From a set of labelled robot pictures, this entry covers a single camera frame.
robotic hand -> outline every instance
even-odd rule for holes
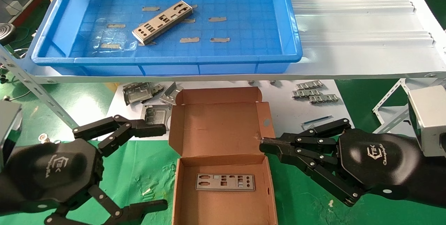
[[[338,142],[330,138],[340,133]],[[260,150],[296,166],[349,207],[371,193],[446,208],[446,158],[424,156],[416,138],[366,133],[341,119],[263,138]]]
[[[107,133],[112,134],[99,143],[98,149],[87,142]],[[75,140],[69,143],[15,147],[0,172],[0,216],[56,209],[45,219],[46,225],[87,225],[69,220],[66,215],[93,197],[110,213],[104,225],[140,224],[147,213],[167,209],[167,201],[119,208],[99,188],[104,170],[102,157],[111,155],[132,136],[164,133],[163,124],[147,125],[143,120],[131,121],[116,115],[73,129]]]

box lid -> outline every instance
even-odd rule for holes
[[[269,103],[257,87],[182,90],[172,108],[169,145],[182,157],[263,154],[274,137]]]

white floor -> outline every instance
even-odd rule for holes
[[[282,133],[300,133],[302,132],[301,123],[314,120],[317,118],[332,115],[330,119],[315,123],[321,125],[327,122],[338,120],[341,118],[350,119],[350,115],[344,105],[342,97],[336,87],[335,81],[332,79],[321,80],[324,86],[320,88],[323,94],[334,93],[339,97],[336,103],[323,103],[311,105],[308,99],[294,100],[291,98],[291,91],[296,90],[295,86],[298,83],[306,82],[307,80],[278,80],[274,85],[269,81],[255,81],[253,86],[257,86],[262,91],[263,101],[268,101],[271,108],[272,121],[274,124],[274,131],[276,136]],[[172,82],[161,82],[166,88]],[[196,82],[178,82],[178,85],[185,89],[194,88],[219,88],[219,87],[251,87],[247,81],[196,81]],[[159,97],[164,92],[148,101],[147,105],[164,104],[159,100]],[[116,90],[113,101],[108,109],[106,116],[113,116],[119,114],[128,119],[139,119],[142,111],[142,104],[135,102],[128,106],[124,103],[124,95],[122,93],[122,85]],[[169,132],[160,137],[150,138],[132,138],[132,140],[167,140]]]

open cardboard box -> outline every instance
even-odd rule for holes
[[[173,225],[276,225],[262,137],[274,137],[269,103],[257,87],[182,90],[172,108],[169,145],[181,158]],[[254,192],[198,191],[197,174],[253,174]]]

blue plastic tray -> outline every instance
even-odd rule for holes
[[[282,73],[302,57],[291,0],[183,0],[198,6],[189,16],[196,22],[174,26],[156,45],[139,46],[132,30],[178,1],[54,0],[29,54],[38,65],[77,76]],[[160,10],[142,11],[146,6]],[[180,43],[194,37],[200,41]]]

